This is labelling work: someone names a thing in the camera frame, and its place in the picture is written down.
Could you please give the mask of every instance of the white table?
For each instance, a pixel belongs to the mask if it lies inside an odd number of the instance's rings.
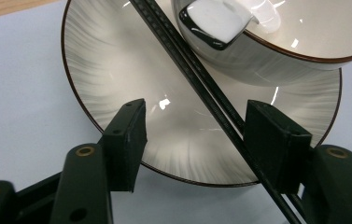
[[[72,147],[100,133],[71,91],[61,55],[65,1],[0,17],[0,179],[16,190],[58,173]],[[352,150],[352,63],[325,143]],[[112,193],[120,223],[285,223],[261,185],[212,189],[140,168],[134,194]]]

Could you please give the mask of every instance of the chopstick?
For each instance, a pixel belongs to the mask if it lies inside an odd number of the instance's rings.
[[[220,87],[206,71],[199,59],[184,41],[178,30],[166,17],[154,0],[130,0],[152,33],[161,42],[184,77],[194,88],[207,109],[212,113],[222,130],[228,135],[251,170],[260,180],[269,195],[290,223],[301,223],[289,205],[265,177],[257,163],[253,161],[242,140],[245,122],[232,106]]]

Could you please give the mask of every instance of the wooden surface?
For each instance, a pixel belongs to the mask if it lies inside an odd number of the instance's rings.
[[[0,16],[59,0],[0,0]]]

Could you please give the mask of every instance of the white plate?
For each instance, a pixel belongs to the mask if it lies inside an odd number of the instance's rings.
[[[173,18],[169,0],[158,1]],[[119,108],[147,101],[143,163],[162,174],[207,186],[257,182],[244,159],[127,0],[72,0],[63,23],[63,59],[71,86],[103,130]],[[255,87],[207,70],[238,112],[248,99],[273,103],[323,140],[340,100],[340,70],[287,87]]]

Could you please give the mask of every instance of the white bowl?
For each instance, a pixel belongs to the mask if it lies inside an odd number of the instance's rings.
[[[170,0],[158,3],[174,17]],[[63,61],[92,122],[103,130],[120,107],[147,102],[143,163],[161,174],[208,186],[257,178],[127,0],[72,0],[64,14]],[[242,117],[248,99],[274,104],[323,140],[340,99],[340,71],[287,87],[254,87],[206,67]]]
[[[184,38],[221,73],[252,85],[282,86],[322,76],[352,61],[352,1],[272,0],[281,18],[270,34],[251,22],[225,50],[215,50],[179,20],[193,0],[174,0],[173,10]]]

